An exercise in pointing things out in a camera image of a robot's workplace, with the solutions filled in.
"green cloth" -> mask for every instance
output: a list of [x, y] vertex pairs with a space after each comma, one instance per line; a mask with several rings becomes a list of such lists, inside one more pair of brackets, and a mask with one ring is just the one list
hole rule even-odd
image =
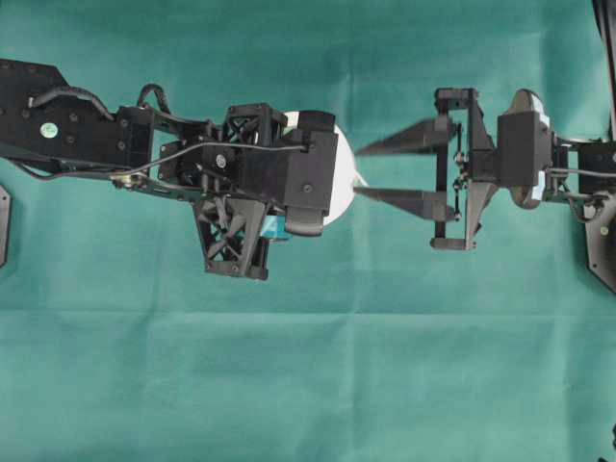
[[[113, 111], [148, 82], [190, 118], [330, 111], [354, 147], [432, 116], [437, 87], [479, 89], [495, 135], [518, 88], [572, 136], [604, 133], [609, 105], [580, 0], [1, 0], [0, 56], [55, 64]], [[434, 186], [431, 158], [359, 169]], [[0, 183], [0, 460], [610, 454], [616, 297], [567, 207], [500, 192], [477, 250], [446, 253], [429, 222], [357, 197], [321, 238], [273, 244], [263, 283], [204, 273], [186, 204], [4, 162]]]

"black cable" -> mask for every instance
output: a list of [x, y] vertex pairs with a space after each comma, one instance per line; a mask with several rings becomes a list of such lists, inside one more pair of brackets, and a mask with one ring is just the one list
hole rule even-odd
[[616, 173], [604, 173], [600, 171], [582, 170], [579, 168], [548, 168], [547, 173], [576, 173], [582, 176], [594, 176], [597, 178], [616, 179]]
[[145, 103], [145, 97], [154, 91], [154, 95], [156, 96], [156, 102], [158, 103], [158, 107], [161, 109], [163, 113], [171, 114], [171, 110], [169, 109], [169, 105], [167, 103], [167, 96], [165, 95], [165, 91], [163, 87], [157, 84], [147, 84], [139, 93], [139, 98], [137, 99], [137, 106], [143, 107]]
[[[116, 171], [110, 171], [110, 172], [101, 172], [101, 171], [85, 169], [85, 170], [61, 171], [60, 173], [52, 173], [50, 175], [39, 175], [38, 173], [30, 170], [29, 168], [27, 168], [26, 166], [24, 166], [23, 164], [17, 161], [9, 160], [9, 162], [11, 162], [13, 165], [15, 165], [20, 170], [26, 172], [30, 176], [33, 176], [34, 178], [37, 178], [38, 180], [41, 180], [41, 181], [51, 181], [51, 180], [55, 180], [57, 178], [62, 178], [66, 176], [83, 176], [84, 173], [88, 174], [92, 178], [101, 178], [101, 179], [109, 180], [109, 179], [113, 179], [113, 178], [120, 177], [120, 176], [135, 175], [144, 170], [148, 170], [149, 168], [159, 166], [160, 164], [164, 164], [165, 162], [171, 161], [173, 159], [177, 159], [178, 157], [184, 156], [187, 153], [195, 149], [198, 149], [199, 147], [204, 147], [204, 146], [241, 147], [245, 149], [256, 149], [256, 150], [261, 150], [261, 151], [296, 151], [298, 149], [306, 148], [306, 146], [304, 145], [273, 147], [273, 146], [257, 146], [254, 144], [243, 144], [243, 143], [235, 143], [235, 142], [204, 141], [204, 142], [198, 142], [197, 144], [192, 144], [188, 147], [185, 147], [184, 149], [180, 149], [179, 151], [174, 152], [173, 154], [167, 157], [157, 159], [155, 161], [144, 164], [141, 167], [132, 168], [130, 170], [116, 170]], [[216, 178], [219, 178], [221, 180], [228, 180], [227, 177], [217, 173], [216, 171], [209, 170], [208, 168], [205, 168], [205, 167], [203, 168], [203, 170], [206, 171], [207, 174], [212, 175]]]
[[46, 91], [43, 94], [40, 94], [39, 96], [31, 98], [28, 103], [28, 107], [37, 108], [38, 106], [42, 106], [43, 104], [48, 103], [49, 101], [57, 98], [58, 96], [75, 96], [80, 99], [86, 99], [90, 101], [98, 110], [98, 112], [106, 119], [114, 121], [114, 117], [111, 115], [103, 102], [98, 98], [98, 96], [96, 96], [91, 91], [80, 89], [78, 87], [56, 87], [54, 89]]

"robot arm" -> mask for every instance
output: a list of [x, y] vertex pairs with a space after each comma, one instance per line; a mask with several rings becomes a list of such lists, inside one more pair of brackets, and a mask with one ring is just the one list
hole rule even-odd
[[[153, 84], [136, 106], [111, 113], [56, 67], [9, 60], [0, 61], [0, 81], [0, 157], [43, 181], [106, 180], [189, 202], [209, 272], [267, 279], [271, 241], [322, 233], [338, 142], [331, 114], [299, 112], [289, 128], [283, 113], [261, 103], [230, 107], [220, 124], [188, 120], [170, 112]], [[159, 109], [145, 102], [150, 92]], [[156, 130], [177, 140], [153, 159]], [[0, 262], [9, 204], [0, 192]]]

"round sticker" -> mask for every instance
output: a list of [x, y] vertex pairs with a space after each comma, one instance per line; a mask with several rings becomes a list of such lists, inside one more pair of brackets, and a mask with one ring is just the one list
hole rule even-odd
[[45, 138], [56, 138], [58, 136], [58, 125], [51, 122], [43, 123], [40, 126], [40, 134]]

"black truss bracket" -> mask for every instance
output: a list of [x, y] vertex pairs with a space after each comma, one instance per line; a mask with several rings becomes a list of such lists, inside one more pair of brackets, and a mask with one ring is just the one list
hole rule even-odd
[[216, 274], [266, 280], [269, 241], [261, 238], [266, 204], [257, 200], [219, 198], [192, 206], [201, 240], [205, 270]]

